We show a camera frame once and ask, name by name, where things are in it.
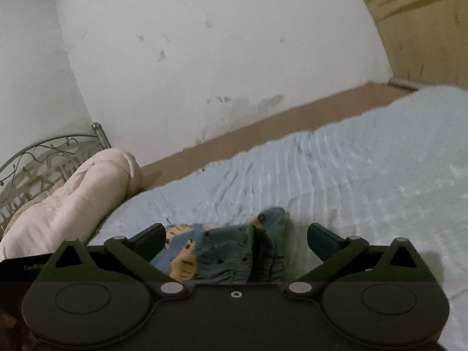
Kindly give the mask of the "plywood wardrobe panel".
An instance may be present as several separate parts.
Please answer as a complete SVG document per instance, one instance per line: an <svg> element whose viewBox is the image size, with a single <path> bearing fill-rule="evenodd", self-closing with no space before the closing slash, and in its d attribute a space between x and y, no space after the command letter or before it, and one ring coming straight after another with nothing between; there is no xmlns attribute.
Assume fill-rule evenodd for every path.
<svg viewBox="0 0 468 351"><path fill-rule="evenodd" d="M467 0L363 0L393 78L467 87Z"/></svg>

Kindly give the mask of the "light blue deer bedspread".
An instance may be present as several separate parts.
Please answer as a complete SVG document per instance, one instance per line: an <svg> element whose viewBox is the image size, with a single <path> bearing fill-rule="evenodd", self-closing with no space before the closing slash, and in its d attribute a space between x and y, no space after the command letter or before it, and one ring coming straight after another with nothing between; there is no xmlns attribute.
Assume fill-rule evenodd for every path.
<svg viewBox="0 0 468 351"><path fill-rule="evenodd" d="M153 223L241 225L284 208L285 269L318 266L311 223L376 245L409 239L443 286L441 342L467 348L467 92L428 87L385 108L297 132L142 192L99 227L93 244Z"/></svg>

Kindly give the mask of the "grey metal headboard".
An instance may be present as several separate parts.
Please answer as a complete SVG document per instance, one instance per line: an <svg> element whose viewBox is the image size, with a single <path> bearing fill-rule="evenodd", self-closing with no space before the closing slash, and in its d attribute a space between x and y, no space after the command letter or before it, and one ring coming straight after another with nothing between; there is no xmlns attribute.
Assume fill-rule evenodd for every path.
<svg viewBox="0 0 468 351"><path fill-rule="evenodd" d="M57 135L33 143L1 166L1 234L31 200L67 181L93 155L111 147L98 122L91 133Z"/></svg>

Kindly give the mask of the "blue orange patterned pants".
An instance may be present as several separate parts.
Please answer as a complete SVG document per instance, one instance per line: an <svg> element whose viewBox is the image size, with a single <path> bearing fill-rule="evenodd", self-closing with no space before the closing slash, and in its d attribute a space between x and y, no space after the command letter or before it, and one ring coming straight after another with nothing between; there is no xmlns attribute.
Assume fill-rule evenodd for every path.
<svg viewBox="0 0 468 351"><path fill-rule="evenodd" d="M260 284L285 279L283 208L239 225L177 224L150 264L184 284Z"/></svg>

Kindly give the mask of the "brown wooden bed frame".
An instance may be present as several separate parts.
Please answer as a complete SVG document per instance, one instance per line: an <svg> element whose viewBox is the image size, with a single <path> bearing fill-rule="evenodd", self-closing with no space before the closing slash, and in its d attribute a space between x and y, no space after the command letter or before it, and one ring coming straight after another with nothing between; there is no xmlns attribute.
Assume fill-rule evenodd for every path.
<svg viewBox="0 0 468 351"><path fill-rule="evenodd" d="M144 166L141 189L147 191L177 181L205 168L211 162L230 159L265 142L278 140L295 132L313 132L324 125L385 107L415 91L411 87L368 82L275 114Z"/></svg>

